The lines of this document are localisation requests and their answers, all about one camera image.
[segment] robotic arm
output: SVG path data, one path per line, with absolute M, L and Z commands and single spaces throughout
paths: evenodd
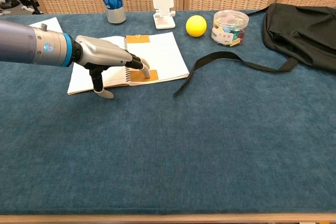
M 150 77 L 149 64 L 108 41 L 79 35 L 69 35 L 41 28 L 0 20 L 0 61 L 69 67 L 76 62 L 92 78 L 95 93 L 112 99 L 114 95 L 104 89 L 102 72 L 113 66 L 140 69 Z

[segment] orange sticky note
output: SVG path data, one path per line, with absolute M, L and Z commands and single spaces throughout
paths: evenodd
M 146 82 L 146 81 L 156 81 L 158 80 L 158 72 L 156 70 L 149 70 L 151 77 L 150 78 L 145 78 L 145 76 L 143 76 L 143 73 L 141 71 L 138 70 L 131 70 L 130 74 L 131 74 L 131 81 L 132 82 Z
M 127 43 L 149 43 L 149 35 L 127 35 Z

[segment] white paper page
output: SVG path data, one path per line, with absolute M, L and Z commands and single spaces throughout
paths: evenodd
M 187 77 L 189 71 L 181 56 L 172 32 L 150 35 L 149 43 L 128 43 L 127 49 L 157 71 L 158 80 L 149 82 L 131 82 L 130 85 L 155 83 Z
M 47 25 L 47 30 L 50 31 L 57 31 L 59 33 L 63 33 L 61 26 L 59 25 L 59 22 L 57 20 L 57 18 L 51 18 L 51 19 L 47 19 L 41 22 L 37 22 L 34 24 L 31 24 L 30 26 L 36 27 L 36 28 L 40 28 L 41 24 L 46 24 Z
M 112 36 L 101 38 L 121 48 L 124 48 L 124 37 Z M 116 85 L 127 85 L 125 67 L 111 67 L 102 73 L 104 87 Z M 83 91 L 93 90 L 89 70 L 77 63 L 73 64 L 68 94 L 75 94 Z

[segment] spiral notebook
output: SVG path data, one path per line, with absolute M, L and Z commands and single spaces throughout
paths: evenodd
M 104 87 L 134 86 L 186 78 L 189 71 L 176 44 L 173 33 L 158 35 L 112 36 L 102 38 L 130 53 L 144 58 L 150 65 L 151 77 L 140 70 L 110 67 L 102 73 Z M 89 70 L 73 64 L 68 94 L 93 90 Z

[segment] yellow ball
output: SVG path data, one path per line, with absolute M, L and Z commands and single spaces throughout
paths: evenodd
M 200 15 L 191 16 L 185 24 L 185 29 L 190 36 L 199 37 L 205 33 L 206 21 Z

